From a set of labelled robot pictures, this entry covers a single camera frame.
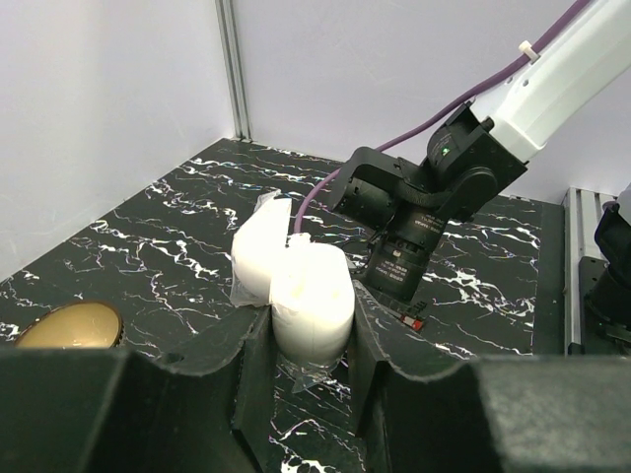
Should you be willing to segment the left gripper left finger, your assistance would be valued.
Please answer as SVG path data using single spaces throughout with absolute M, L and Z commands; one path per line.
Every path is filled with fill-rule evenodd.
M 270 417 L 266 307 L 240 307 L 156 359 L 1 352 L 5 472 L 260 472 Z

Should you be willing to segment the white earbud charging case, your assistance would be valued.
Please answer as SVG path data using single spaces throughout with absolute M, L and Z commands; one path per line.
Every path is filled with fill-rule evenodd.
M 277 191 L 257 198 L 233 236 L 230 301 L 271 307 L 276 343 L 290 362 L 329 366 L 350 337 L 354 286 L 343 250 L 289 233 L 291 210 Z

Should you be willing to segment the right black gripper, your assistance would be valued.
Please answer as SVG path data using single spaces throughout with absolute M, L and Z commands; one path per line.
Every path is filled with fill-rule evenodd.
M 377 292 L 376 299 L 390 314 L 413 331 L 419 332 L 423 328 L 425 319 L 422 312 L 427 304 L 422 300 L 406 304 L 382 292 Z

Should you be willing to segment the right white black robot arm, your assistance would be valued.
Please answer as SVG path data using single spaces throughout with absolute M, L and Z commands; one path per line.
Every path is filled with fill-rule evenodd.
M 470 220 L 630 65 L 630 5 L 577 1 L 509 66 L 429 122 L 425 159 L 361 147 L 339 169 L 330 208 L 372 231 L 360 282 L 396 318 L 423 325 L 417 293 L 449 222 Z

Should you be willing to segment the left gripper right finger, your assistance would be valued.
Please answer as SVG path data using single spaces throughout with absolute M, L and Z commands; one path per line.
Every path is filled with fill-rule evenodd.
M 361 284 L 348 348 L 352 433 L 372 472 L 626 472 L 630 363 L 449 356 Z

